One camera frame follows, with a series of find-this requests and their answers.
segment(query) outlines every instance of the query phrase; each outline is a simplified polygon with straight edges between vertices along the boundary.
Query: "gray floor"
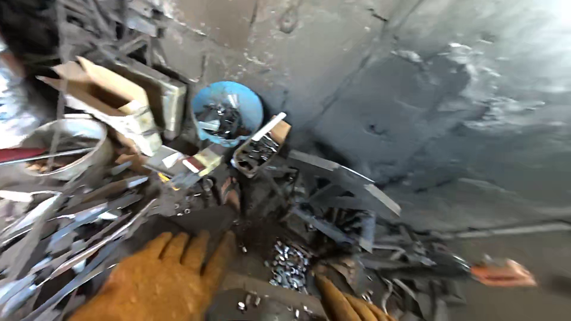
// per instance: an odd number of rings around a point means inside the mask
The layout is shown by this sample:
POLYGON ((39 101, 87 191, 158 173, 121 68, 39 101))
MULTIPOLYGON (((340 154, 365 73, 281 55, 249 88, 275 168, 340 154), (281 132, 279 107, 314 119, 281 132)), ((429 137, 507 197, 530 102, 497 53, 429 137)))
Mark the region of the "gray floor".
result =
POLYGON ((483 254, 511 258, 537 278, 538 288, 491 288, 476 282, 463 285, 468 304, 450 310, 454 321, 569 320, 571 306, 571 234, 474 239, 452 245, 464 258, 483 254))

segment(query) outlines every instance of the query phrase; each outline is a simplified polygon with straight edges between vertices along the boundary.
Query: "round metal container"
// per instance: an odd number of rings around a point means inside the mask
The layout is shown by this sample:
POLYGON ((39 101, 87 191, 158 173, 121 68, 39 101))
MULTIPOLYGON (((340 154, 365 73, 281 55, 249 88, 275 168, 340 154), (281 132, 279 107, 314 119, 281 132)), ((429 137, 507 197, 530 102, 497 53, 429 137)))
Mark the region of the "round metal container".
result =
POLYGON ((33 170, 23 169, 28 175, 37 177, 48 177, 59 180, 70 180, 84 172, 89 166, 106 164, 113 156, 113 146, 107 137, 107 127, 92 119, 60 119, 47 123, 28 136, 22 142, 22 147, 50 147, 51 139, 57 127, 61 128, 63 136, 85 137, 98 139, 95 149, 85 154, 73 163, 58 168, 48 173, 38 173, 33 170))

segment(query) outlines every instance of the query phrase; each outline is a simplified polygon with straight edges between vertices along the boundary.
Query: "metal debris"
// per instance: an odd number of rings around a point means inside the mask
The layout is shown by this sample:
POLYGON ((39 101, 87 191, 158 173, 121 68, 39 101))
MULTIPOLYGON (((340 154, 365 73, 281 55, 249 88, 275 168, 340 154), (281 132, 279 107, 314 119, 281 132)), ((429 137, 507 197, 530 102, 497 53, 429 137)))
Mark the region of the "metal debris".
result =
POLYGON ((309 265, 307 254, 302 253, 291 244, 284 244, 277 241, 274 245, 274 261, 272 262, 272 273, 274 276, 270 284, 307 292, 305 289, 305 273, 309 265))

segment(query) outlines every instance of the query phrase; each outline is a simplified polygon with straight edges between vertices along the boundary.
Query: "cardboard piece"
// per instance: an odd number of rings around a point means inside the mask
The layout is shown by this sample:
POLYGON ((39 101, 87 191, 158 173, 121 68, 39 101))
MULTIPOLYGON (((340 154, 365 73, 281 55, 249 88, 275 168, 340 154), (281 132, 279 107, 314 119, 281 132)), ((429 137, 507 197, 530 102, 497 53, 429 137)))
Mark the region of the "cardboard piece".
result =
POLYGON ((67 79, 65 97, 69 107, 83 110, 107 123, 133 141, 138 152, 153 156, 162 141, 145 90, 83 57, 78 57, 78 61, 81 65, 70 61, 53 67, 62 79, 38 79, 56 89, 60 89, 63 79, 67 79))

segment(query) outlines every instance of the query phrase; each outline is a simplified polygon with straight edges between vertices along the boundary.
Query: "metal rod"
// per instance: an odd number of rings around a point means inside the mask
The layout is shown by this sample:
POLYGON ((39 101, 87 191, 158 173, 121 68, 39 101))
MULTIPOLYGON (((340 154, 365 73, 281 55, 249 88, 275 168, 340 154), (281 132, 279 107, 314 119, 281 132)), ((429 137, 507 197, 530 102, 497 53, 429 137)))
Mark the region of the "metal rod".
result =
POLYGON ((22 159, 15 159, 15 160, 8 160, 5 162, 1 162, 1 165, 8 165, 8 164, 16 164, 16 163, 23 163, 23 162, 30 162, 30 161, 37 161, 39 159, 45 159, 45 158, 49 158, 49 157, 59 157, 59 156, 70 156, 70 155, 77 155, 77 154, 85 154, 85 153, 89 153, 90 151, 92 151, 93 149, 95 149, 95 147, 88 147, 86 149, 76 149, 76 150, 66 150, 66 151, 61 151, 59 153, 54 153, 54 154, 45 154, 45 155, 38 155, 38 156, 33 156, 33 157, 28 157, 28 158, 22 158, 22 159))

